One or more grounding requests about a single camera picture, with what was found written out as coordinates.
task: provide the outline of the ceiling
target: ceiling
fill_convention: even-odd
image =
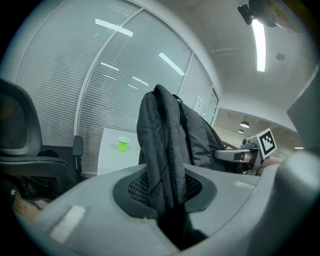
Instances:
[[[158,0],[175,12],[209,52],[228,94],[246,95],[285,111],[305,87],[317,59],[306,37],[264,27],[266,69],[257,71],[255,37],[237,10],[249,0]],[[276,59],[283,53],[285,59]]]
[[[241,127],[240,123],[242,121],[247,121],[250,124],[250,128]],[[248,116],[240,112],[229,111],[222,108],[218,112],[214,126],[221,127],[232,132],[238,132],[239,129],[242,129],[244,131],[244,135],[247,137],[254,136],[270,128],[275,141],[281,140],[282,142],[285,142],[292,148],[292,150],[294,150],[294,147],[301,147],[302,145],[302,142],[296,132],[262,120],[258,117]]]

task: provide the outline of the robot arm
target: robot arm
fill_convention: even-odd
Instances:
[[[277,145],[270,128],[244,139],[241,149],[216,150],[214,157],[234,163],[249,163],[248,175],[257,175],[264,160],[277,150]]]

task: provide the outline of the chair headrest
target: chair headrest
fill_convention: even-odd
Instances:
[[[0,155],[35,157],[41,145],[40,123],[30,96],[0,78]]]

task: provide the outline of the window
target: window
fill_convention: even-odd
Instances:
[[[217,105],[218,105],[218,98],[217,98],[214,90],[212,90],[209,103],[206,107],[206,111],[203,116],[204,120],[206,120],[209,125],[211,125],[211,123],[214,119]]]
[[[121,30],[96,62],[83,96],[78,134],[84,171],[97,170],[104,127],[136,132],[141,100],[157,84],[178,94],[192,56],[175,32],[146,11]]]
[[[193,55],[178,96],[183,100],[183,103],[191,109],[194,109],[196,100],[200,98],[203,104],[197,112],[203,117],[210,100],[212,89],[213,85],[207,73],[198,58]]]
[[[79,93],[97,53],[138,8],[117,0],[68,0],[43,23],[28,46],[16,83],[30,94],[43,144],[72,146]]]

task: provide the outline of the black office chair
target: black office chair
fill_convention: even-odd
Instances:
[[[74,144],[71,157],[73,166],[77,161],[79,171],[82,137],[75,136]],[[81,175],[75,168],[68,175],[68,163],[57,158],[59,154],[39,154],[41,147],[40,123],[30,96],[20,86],[0,79],[0,176],[14,183],[22,197],[55,198],[80,181]],[[35,191],[30,191],[30,184]]]

